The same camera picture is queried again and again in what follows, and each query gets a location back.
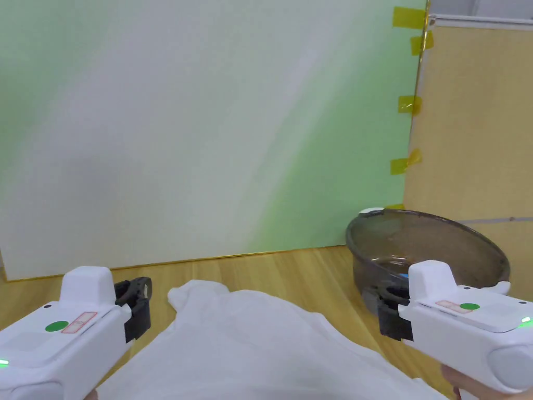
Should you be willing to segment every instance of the white cloth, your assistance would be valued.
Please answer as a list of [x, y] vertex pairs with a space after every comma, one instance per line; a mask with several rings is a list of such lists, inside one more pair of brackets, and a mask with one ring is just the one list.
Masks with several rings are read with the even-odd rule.
[[100, 400], [445, 399], [285, 300], [207, 281], [168, 300], [175, 321], [98, 388]]

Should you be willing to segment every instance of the white wall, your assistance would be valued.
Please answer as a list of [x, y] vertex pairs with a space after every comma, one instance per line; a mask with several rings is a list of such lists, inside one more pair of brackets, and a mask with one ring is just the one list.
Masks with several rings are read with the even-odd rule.
[[434, 14], [471, 15], [475, 0], [433, 0], [431, 12]]
[[476, 15], [533, 19], [533, 0], [480, 0]]
[[533, 0], [433, 0], [431, 12], [434, 14], [532, 19]]

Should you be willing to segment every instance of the green dot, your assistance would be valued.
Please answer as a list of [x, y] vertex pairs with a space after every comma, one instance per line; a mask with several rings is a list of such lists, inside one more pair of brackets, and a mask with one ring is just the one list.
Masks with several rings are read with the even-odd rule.
[[68, 326], [67, 321], [56, 321], [52, 322], [50, 325], [48, 325], [45, 330], [47, 332], [57, 332], [61, 331], [62, 329], [65, 329]]
[[479, 305], [475, 303], [463, 303], [461, 304], [461, 308], [464, 310], [477, 310]]

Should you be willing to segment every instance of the translucent bowl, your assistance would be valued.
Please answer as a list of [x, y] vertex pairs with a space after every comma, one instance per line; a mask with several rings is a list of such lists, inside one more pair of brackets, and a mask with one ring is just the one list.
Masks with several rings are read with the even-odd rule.
[[377, 287], [407, 286], [407, 271], [416, 262], [447, 263], [458, 285], [481, 288], [509, 280], [509, 260], [496, 244], [458, 222], [423, 212], [361, 212], [346, 229], [346, 244], [353, 254], [353, 279], [374, 314]]

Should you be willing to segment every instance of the finger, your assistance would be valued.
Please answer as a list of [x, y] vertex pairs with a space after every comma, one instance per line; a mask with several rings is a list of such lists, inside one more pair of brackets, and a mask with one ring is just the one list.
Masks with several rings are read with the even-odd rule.
[[495, 391], [476, 380], [467, 377], [465, 374], [460, 373], [459, 371], [454, 370], [446, 365], [443, 365], [442, 375], [444, 378], [450, 382], [453, 386], [458, 387], [459, 389], [466, 390], [468, 393], [473, 396], [482, 399], [482, 400], [503, 400], [506, 398], [506, 395]]
[[96, 390], [93, 390], [84, 400], [98, 400], [98, 393], [96, 393]]

